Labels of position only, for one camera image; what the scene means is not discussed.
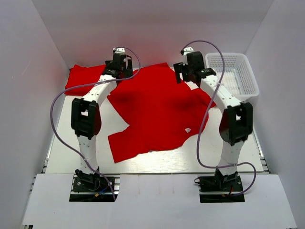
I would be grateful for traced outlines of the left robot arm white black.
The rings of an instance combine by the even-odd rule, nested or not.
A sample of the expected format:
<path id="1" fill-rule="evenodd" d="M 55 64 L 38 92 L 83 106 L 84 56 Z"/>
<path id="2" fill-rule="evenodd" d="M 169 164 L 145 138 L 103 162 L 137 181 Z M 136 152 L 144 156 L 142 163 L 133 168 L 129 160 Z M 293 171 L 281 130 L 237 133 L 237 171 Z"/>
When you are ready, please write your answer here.
<path id="1" fill-rule="evenodd" d="M 71 127 L 74 130 L 81 153 L 80 171 L 89 174 L 99 169 L 96 157 L 96 137 L 101 130 L 100 106 L 117 87 L 117 79 L 133 75 L 132 58 L 124 48 L 115 48 L 112 60 L 105 62 L 105 68 L 98 82 L 82 98 L 75 98 L 71 104 Z"/>

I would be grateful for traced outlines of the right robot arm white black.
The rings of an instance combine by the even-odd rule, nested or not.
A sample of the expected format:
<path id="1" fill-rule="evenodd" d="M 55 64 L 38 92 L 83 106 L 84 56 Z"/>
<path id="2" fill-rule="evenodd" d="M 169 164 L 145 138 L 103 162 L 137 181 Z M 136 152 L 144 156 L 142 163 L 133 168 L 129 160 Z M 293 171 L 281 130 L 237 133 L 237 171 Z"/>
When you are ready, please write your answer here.
<path id="1" fill-rule="evenodd" d="M 220 190 L 227 190 L 237 178 L 241 149 L 253 131 L 253 107 L 234 97 L 220 83 L 216 72 L 205 67 L 201 52 L 187 47 L 181 55 L 183 62 L 174 64 L 177 83 L 193 82 L 210 96 L 222 113 L 219 134 L 223 148 L 215 169 L 215 184 Z"/>

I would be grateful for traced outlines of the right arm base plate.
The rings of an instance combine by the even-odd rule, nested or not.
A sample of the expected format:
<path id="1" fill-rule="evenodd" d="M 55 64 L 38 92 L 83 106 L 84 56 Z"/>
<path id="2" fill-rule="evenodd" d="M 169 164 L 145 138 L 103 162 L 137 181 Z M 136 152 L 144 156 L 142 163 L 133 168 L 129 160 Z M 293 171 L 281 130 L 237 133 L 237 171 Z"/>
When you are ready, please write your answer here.
<path id="1" fill-rule="evenodd" d="M 200 203 L 245 202 L 244 194 L 236 195 L 244 190 L 240 176 L 224 184 L 217 181 L 215 176 L 200 176 L 194 179 L 194 183 L 199 188 Z"/>

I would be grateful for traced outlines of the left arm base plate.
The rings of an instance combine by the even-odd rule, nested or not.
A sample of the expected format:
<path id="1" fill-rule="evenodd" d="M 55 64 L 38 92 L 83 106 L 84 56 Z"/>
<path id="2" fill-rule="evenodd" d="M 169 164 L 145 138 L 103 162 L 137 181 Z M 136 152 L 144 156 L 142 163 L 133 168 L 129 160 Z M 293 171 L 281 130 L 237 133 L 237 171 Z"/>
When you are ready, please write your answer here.
<path id="1" fill-rule="evenodd" d="M 103 177 L 95 179 L 95 184 L 88 183 L 74 176 L 72 180 L 70 202 L 109 202 L 115 200 L 107 181 Z"/>

